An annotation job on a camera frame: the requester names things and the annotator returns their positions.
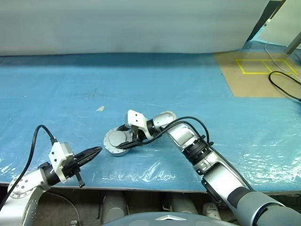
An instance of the cable connector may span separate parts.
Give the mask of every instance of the cable connector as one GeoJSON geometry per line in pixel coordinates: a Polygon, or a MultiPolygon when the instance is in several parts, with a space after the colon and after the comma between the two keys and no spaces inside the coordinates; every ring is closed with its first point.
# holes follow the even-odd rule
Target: cable connector
{"type": "Polygon", "coordinates": [[[56,137],[52,136],[52,137],[50,137],[50,141],[51,141],[51,144],[52,144],[52,146],[53,146],[53,144],[54,144],[55,142],[57,142],[57,139],[56,139],[56,137]]]}

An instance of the table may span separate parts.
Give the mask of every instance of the table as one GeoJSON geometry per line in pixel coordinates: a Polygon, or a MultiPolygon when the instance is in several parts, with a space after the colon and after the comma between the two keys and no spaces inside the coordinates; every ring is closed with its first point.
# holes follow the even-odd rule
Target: table
{"type": "MultiPolygon", "coordinates": [[[[288,98],[235,98],[212,54],[0,57],[0,182],[21,172],[39,124],[78,153],[103,146],[105,133],[124,123],[128,109],[148,118],[166,110],[198,117],[215,149],[255,189],[301,187],[300,104],[288,98]]],[[[49,161],[50,148],[46,134],[39,133],[29,170],[49,161]]],[[[86,188],[205,190],[166,136],[122,157],[103,150],[81,175],[86,188]]]]}

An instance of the cardboard sheet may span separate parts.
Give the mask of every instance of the cardboard sheet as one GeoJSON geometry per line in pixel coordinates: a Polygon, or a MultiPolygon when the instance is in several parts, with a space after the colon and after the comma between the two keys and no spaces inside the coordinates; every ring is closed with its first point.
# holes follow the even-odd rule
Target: cardboard sheet
{"type": "MultiPolygon", "coordinates": [[[[290,76],[300,78],[300,67],[288,55],[273,53],[272,56],[281,67],[290,71],[290,76]]],[[[266,53],[218,53],[215,58],[235,97],[287,97],[268,80],[268,74],[279,68],[266,53]]],[[[272,74],[271,78],[292,95],[301,97],[300,85],[291,79],[279,74],[272,74]]]]}

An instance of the white backdrop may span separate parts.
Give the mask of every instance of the white backdrop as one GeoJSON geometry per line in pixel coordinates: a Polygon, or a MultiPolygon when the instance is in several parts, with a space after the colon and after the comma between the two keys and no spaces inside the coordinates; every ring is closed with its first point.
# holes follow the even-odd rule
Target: white backdrop
{"type": "Polygon", "coordinates": [[[242,48],[268,0],[0,0],[0,55],[242,48]]]}

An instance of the round metal disc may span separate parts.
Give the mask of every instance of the round metal disc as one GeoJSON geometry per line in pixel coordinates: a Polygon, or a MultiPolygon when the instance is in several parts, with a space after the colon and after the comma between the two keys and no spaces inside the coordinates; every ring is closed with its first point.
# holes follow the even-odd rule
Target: round metal disc
{"type": "Polygon", "coordinates": [[[115,156],[122,156],[126,154],[129,149],[116,148],[123,142],[132,141],[132,134],[130,131],[117,131],[118,127],[109,130],[103,139],[103,145],[105,149],[111,152],[115,156]]]}

